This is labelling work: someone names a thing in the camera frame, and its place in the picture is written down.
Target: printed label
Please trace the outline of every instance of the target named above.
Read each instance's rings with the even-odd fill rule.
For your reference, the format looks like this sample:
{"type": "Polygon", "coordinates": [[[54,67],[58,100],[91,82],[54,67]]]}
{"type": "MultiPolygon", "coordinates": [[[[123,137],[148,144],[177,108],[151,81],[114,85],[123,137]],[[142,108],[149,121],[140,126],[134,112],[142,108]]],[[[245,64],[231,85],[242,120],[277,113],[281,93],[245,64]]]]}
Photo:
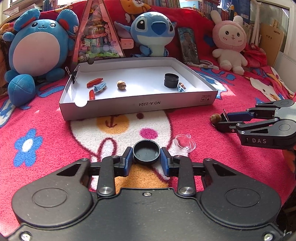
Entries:
{"type": "Polygon", "coordinates": [[[156,105],[156,104],[160,104],[160,101],[146,102],[146,103],[139,103],[139,106],[144,106],[144,105],[156,105]]]}
{"type": "Polygon", "coordinates": [[[207,96],[206,96],[206,95],[203,95],[203,96],[202,96],[202,98],[200,99],[200,102],[203,102],[203,101],[205,101],[205,100],[206,100],[206,98],[207,98],[207,96]]]}
{"type": "Polygon", "coordinates": [[[254,144],[254,145],[272,145],[272,138],[265,139],[264,137],[251,137],[247,138],[247,142],[249,144],[254,144]]]}
{"type": "Polygon", "coordinates": [[[208,95],[207,99],[205,101],[210,101],[211,97],[212,97],[212,95],[208,95]]]}

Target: plush toy ear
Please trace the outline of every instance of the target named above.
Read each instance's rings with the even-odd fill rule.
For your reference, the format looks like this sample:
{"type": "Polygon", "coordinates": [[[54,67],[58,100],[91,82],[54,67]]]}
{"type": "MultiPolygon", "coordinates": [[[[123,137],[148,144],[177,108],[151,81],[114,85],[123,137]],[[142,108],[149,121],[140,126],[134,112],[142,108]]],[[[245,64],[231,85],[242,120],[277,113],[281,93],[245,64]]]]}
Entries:
{"type": "Polygon", "coordinates": [[[40,16],[40,11],[37,8],[32,8],[24,12],[13,25],[15,31],[20,31],[22,28],[30,24],[31,22],[38,20],[40,16]]]}
{"type": "Polygon", "coordinates": [[[75,34],[78,26],[78,17],[70,9],[64,9],[60,12],[56,20],[70,35],[75,34]]]}
{"type": "Polygon", "coordinates": [[[177,26],[177,22],[172,22],[172,25],[175,28],[177,26]]]}
{"type": "Polygon", "coordinates": [[[222,18],[217,10],[213,10],[210,13],[212,20],[217,25],[218,23],[222,22],[222,18]]]}
{"type": "Polygon", "coordinates": [[[15,35],[11,32],[6,32],[2,36],[2,39],[6,42],[11,42],[14,38],[15,38],[15,35]]]}
{"type": "Polygon", "coordinates": [[[239,26],[242,26],[243,23],[244,23],[243,18],[242,18],[241,16],[239,16],[239,15],[236,15],[236,16],[233,18],[233,21],[234,21],[235,23],[237,23],[239,26]]]}
{"type": "Polygon", "coordinates": [[[114,22],[114,27],[118,37],[122,39],[132,39],[130,26],[125,26],[121,23],[114,22]]]}

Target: black binder clip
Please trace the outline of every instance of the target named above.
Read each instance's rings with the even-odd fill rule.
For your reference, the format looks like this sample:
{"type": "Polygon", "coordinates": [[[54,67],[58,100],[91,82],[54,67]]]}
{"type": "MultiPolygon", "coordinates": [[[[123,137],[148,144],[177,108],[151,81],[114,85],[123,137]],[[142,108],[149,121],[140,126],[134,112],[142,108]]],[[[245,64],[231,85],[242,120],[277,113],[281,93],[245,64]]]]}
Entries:
{"type": "Polygon", "coordinates": [[[78,72],[79,68],[80,68],[80,66],[78,66],[77,70],[73,71],[72,73],[70,73],[68,67],[65,68],[73,84],[76,81],[76,75],[77,75],[77,72],[78,72]]]}

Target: smartphone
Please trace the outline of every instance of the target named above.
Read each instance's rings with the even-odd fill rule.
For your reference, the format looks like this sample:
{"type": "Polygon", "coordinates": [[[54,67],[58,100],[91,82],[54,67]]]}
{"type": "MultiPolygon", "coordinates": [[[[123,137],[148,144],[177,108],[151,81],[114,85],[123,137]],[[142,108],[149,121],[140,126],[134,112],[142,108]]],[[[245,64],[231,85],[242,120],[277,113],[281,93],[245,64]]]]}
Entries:
{"type": "Polygon", "coordinates": [[[178,28],[178,35],[183,55],[183,62],[185,64],[200,64],[193,29],[178,28]]]}

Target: triangular acrylic stand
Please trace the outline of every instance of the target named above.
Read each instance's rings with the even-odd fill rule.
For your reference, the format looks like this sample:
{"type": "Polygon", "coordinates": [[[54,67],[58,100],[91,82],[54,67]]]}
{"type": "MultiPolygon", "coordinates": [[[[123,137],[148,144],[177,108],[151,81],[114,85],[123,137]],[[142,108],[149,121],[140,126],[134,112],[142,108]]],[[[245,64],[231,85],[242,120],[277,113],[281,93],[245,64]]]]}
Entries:
{"type": "Polygon", "coordinates": [[[103,0],[88,0],[76,33],[71,72],[80,63],[125,57],[103,0]]]}

